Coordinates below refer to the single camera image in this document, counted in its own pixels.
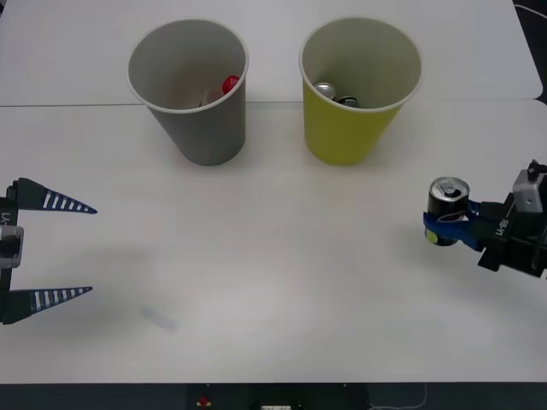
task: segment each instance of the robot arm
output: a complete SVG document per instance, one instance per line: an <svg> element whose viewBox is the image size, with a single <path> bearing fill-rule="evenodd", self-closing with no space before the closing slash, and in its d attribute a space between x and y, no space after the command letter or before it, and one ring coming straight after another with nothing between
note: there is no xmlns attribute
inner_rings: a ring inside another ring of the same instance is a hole
<svg viewBox="0 0 547 410"><path fill-rule="evenodd" d="M435 244L447 243L448 238L449 244L460 240L484 251L479 266L486 269L497 271L505 265L539 278L547 265L546 173L547 166L532 161L519 173L504 203L473 202L467 191L457 218L451 220L443 215L444 191L436 179L430 188L428 212L423 214L426 236ZM441 204L440 212L432 212L432 198Z"/></svg>
<svg viewBox="0 0 547 410"><path fill-rule="evenodd" d="M12 270L21 263L24 230L20 210L96 214L83 202L20 178L0 197L0 321L10 325L89 292L92 287L10 290Z"/></svg>

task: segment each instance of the gray paper cup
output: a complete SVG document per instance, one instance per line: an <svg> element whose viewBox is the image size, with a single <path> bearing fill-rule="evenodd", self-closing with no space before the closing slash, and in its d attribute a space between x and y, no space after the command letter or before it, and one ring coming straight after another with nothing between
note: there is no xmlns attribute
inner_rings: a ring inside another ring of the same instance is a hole
<svg viewBox="0 0 547 410"><path fill-rule="evenodd" d="M208 20L180 20L146 34L127 63L127 82L188 160L230 161L245 142L247 48L235 33ZM207 91L239 82L199 107Z"/></svg>

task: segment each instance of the soda can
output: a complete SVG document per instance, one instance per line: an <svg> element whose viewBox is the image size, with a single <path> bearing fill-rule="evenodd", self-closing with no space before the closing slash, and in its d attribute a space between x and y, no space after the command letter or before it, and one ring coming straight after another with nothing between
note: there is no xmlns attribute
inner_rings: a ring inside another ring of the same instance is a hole
<svg viewBox="0 0 547 410"><path fill-rule="evenodd" d="M437 221L463 220L468 208L469 185L462 179L441 177L429 187L427 213ZM426 238L438 246L451 246L457 242L452 237L440 237L426 229Z"/></svg>
<svg viewBox="0 0 547 410"><path fill-rule="evenodd" d="M337 100L338 104L345 105L346 107L359 108L359 102L355 97L346 96Z"/></svg>
<svg viewBox="0 0 547 410"><path fill-rule="evenodd" d="M336 90L334 87L328 83L317 83L314 85L315 89L320 92L323 96L327 97L329 100L336 99Z"/></svg>

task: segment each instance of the can lid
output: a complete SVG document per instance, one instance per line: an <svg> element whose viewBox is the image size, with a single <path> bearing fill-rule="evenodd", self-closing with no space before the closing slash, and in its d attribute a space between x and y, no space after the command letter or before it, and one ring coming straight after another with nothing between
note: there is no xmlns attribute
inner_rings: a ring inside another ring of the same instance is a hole
<svg viewBox="0 0 547 410"><path fill-rule="evenodd" d="M334 100L336 98L336 90L334 87L328 83L317 83L314 85L315 89L320 92L323 96L327 97L329 100Z"/></svg>
<svg viewBox="0 0 547 410"><path fill-rule="evenodd" d="M236 84L238 83L239 81L239 77L237 75L230 75L227 79L224 80L224 82L222 83L222 92L224 94L227 94L228 92L230 92L233 87L236 86Z"/></svg>
<svg viewBox="0 0 547 410"><path fill-rule="evenodd" d="M435 179L429 187L429 193L443 202L457 202L469 196L469 185L463 179L441 177Z"/></svg>
<svg viewBox="0 0 547 410"><path fill-rule="evenodd" d="M352 96L341 97L337 100L337 103L345 105L346 107L359 108L359 102Z"/></svg>

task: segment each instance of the red object in cup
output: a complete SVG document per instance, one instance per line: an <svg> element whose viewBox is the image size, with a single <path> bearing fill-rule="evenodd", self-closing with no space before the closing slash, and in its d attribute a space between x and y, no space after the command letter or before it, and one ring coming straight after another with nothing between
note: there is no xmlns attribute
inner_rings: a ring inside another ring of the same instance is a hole
<svg viewBox="0 0 547 410"><path fill-rule="evenodd" d="M238 81L239 81L239 77L237 75L229 76L222 83L222 92L226 95L228 92L230 92L232 90L233 87L236 86Z"/></svg>

